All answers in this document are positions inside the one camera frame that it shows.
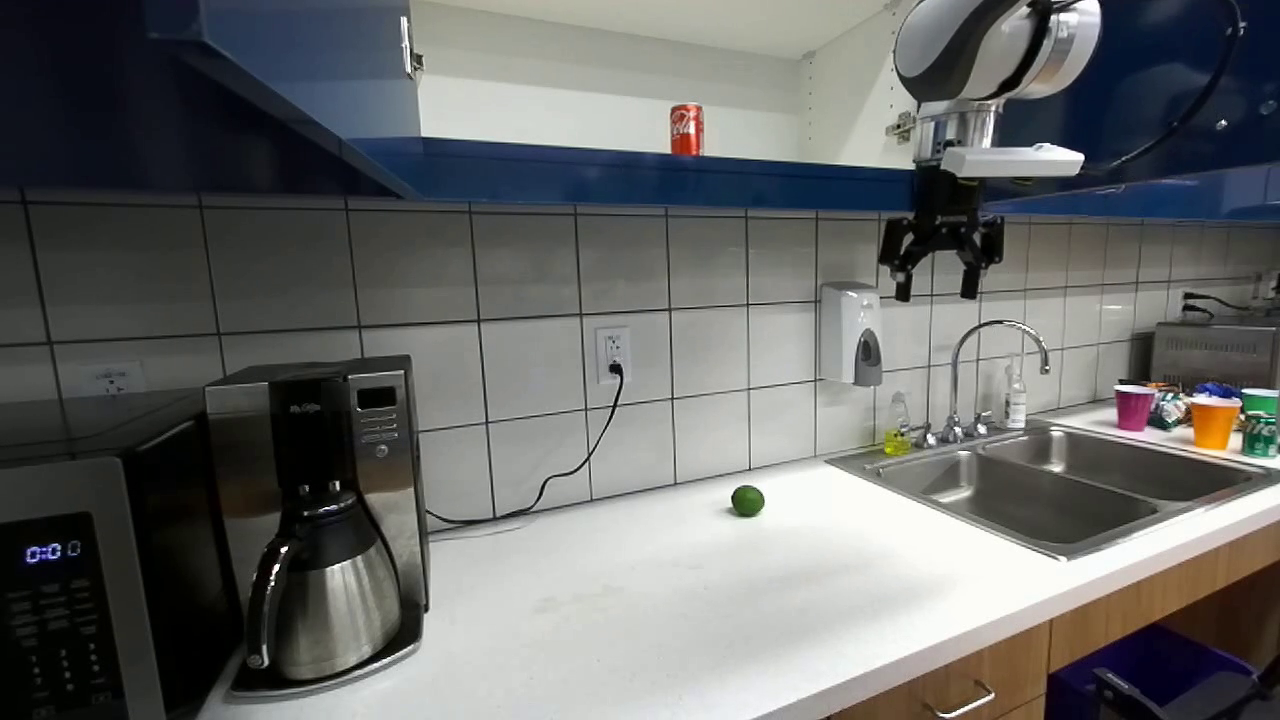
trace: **blue bin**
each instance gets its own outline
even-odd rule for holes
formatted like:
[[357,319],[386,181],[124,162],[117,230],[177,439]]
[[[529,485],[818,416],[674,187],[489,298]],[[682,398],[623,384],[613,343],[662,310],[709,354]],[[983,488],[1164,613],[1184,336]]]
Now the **blue bin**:
[[1251,675],[1251,668],[1241,666],[1236,657],[1205,647],[1179,632],[1154,623],[1154,627],[1142,627],[1142,632],[1052,673],[1050,675],[1050,720],[1095,720],[1101,715],[1101,689],[1092,679],[1095,668],[1118,673],[1121,679],[1128,679],[1132,689],[1142,689],[1156,703],[1177,700],[1179,692],[1197,689],[1201,679],[1209,679],[1217,673]]

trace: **red can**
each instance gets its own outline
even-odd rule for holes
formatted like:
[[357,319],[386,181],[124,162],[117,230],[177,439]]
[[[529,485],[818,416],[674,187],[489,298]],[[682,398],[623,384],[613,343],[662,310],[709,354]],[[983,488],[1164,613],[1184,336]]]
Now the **red can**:
[[706,152],[706,107],[674,104],[674,157],[699,157],[699,152]]

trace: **kitchen counter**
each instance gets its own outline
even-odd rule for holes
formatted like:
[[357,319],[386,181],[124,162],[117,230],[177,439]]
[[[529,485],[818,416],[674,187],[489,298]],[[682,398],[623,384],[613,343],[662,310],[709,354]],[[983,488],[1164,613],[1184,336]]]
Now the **kitchen counter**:
[[1278,519],[1265,488],[1052,560],[818,462],[743,474],[434,537],[417,657],[204,715],[823,715]]

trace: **white tile wall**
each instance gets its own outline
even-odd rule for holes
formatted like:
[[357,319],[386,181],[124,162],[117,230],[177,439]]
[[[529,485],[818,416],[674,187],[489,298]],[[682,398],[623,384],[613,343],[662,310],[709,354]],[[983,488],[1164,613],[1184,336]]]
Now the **white tile wall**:
[[[647,208],[417,208],[345,199],[36,197],[0,205],[0,401],[188,388],[275,362],[407,354],[430,505],[494,515],[586,462],[615,384],[597,327],[631,327],[631,379],[597,462],[549,508],[706,476],[870,452],[895,423],[1000,410],[1004,366],[1030,406],[1108,398],[1132,331],[1184,290],[1250,301],[1278,230],[1011,220],[1004,264],[960,301],[960,264],[925,262],[895,303],[876,218]],[[818,384],[818,290],[886,291],[886,384]]]

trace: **sink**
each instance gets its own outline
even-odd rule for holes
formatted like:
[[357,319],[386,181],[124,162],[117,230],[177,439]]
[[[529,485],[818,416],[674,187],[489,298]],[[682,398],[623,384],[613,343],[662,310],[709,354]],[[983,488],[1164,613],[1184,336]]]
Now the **sink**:
[[832,465],[1050,555],[1086,555],[1177,513],[1278,481],[1278,474],[1241,462],[1205,462],[1063,427]]

